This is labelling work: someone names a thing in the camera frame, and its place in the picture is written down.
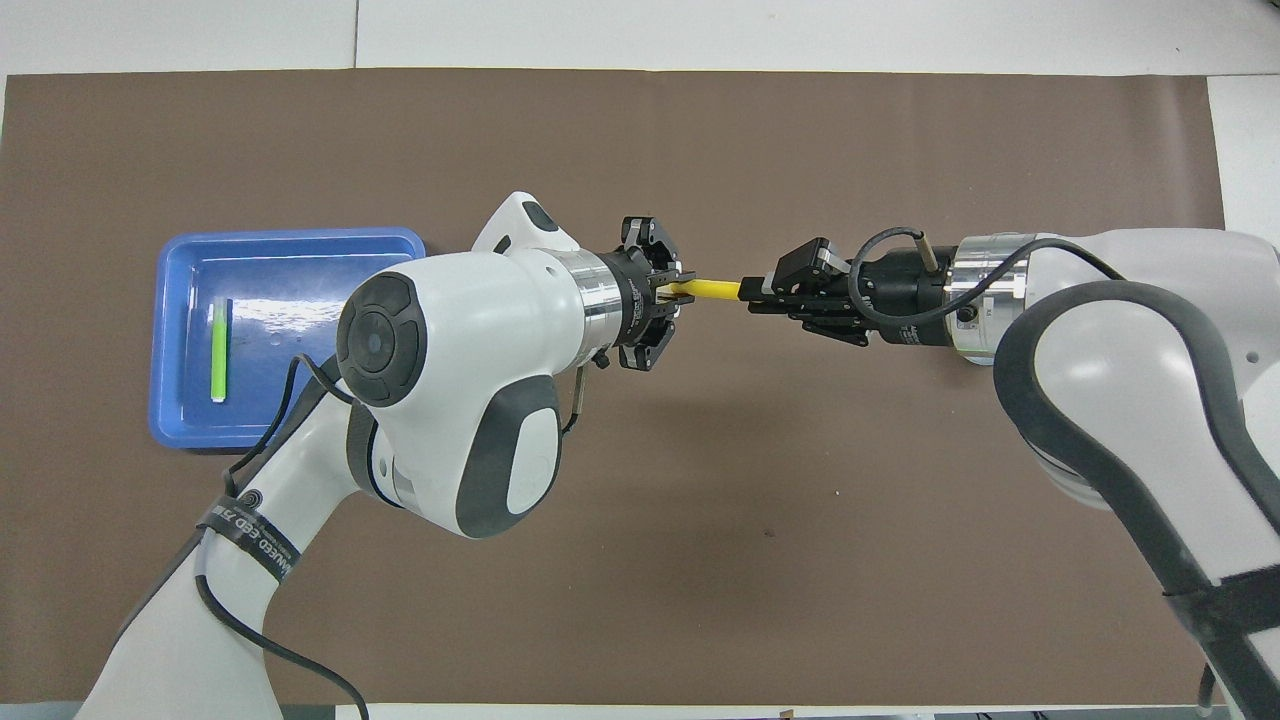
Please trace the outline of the green pen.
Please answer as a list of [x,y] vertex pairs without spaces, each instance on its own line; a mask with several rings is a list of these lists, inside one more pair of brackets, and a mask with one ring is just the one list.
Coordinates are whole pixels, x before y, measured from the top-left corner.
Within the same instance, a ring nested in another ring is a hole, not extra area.
[[230,299],[215,299],[210,310],[210,400],[224,404],[229,386]]

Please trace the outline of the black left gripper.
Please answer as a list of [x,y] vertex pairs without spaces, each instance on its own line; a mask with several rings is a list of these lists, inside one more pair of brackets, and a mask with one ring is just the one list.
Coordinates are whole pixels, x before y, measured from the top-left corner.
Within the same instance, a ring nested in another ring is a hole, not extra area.
[[660,288],[694,281],[678,249],[654,217],[626,217],[623,246],[604,254],[622,301],[616,347],[621,366],[650,372],[675,336],[675,319],[686,299],[657,299]]

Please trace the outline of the blue plastic tray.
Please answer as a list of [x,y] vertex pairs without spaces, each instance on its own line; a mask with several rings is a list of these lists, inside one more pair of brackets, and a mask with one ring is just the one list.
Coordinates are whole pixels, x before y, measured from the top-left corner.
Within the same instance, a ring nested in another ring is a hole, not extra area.
[[[248,448],[275,416],[297,354],[334,351],[337,322],[370,275],[425,258],[403,227],[179,234],[157,258],[148,425],[170,448]],[[210,400],[210,310],[230,299],[228,397]]]

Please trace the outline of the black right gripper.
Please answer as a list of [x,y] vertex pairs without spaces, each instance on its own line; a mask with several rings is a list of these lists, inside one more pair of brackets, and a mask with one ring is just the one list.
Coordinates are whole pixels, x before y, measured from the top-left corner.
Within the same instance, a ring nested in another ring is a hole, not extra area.
[[[858,274],[858,292],[874,310],[886,315],[913,315],[945,305],[945,286],[954,264],[955,246],[934,251],[940,272],[925,273],[916,250],[895,249],[870,263],[863,263]],[[741,300],[748,310],[760,315],[786,315],[799,322],[805,332],[846,345],[869,345],[865,318],[851,304],[813,304],[787,299],[819,295],[833,282],[850,274],[850,261],[838,255],[828,238],[815,237],[785,254],[774,270],[763,277],[741,279]],[[948,347],[952,341],[946,320],[892,327],[869,322],[868,327],[890,345]]]

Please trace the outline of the brown table mat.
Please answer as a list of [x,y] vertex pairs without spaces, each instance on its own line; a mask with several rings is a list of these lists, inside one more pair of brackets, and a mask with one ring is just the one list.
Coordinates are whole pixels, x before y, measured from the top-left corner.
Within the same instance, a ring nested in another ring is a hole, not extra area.
[[[26,76],[0,142],[0,703],[81,700],[220,491],[148,432],[157,254],[527,191],[581,245],[655,217],[737,279],[817,236],[1220,227],[1198,77],[599,70]],[[547,501],[470,542],[361,495],[268,634],[372,702],[1184,703],[1201,655],[989,373],[699,301],[593,372]]]

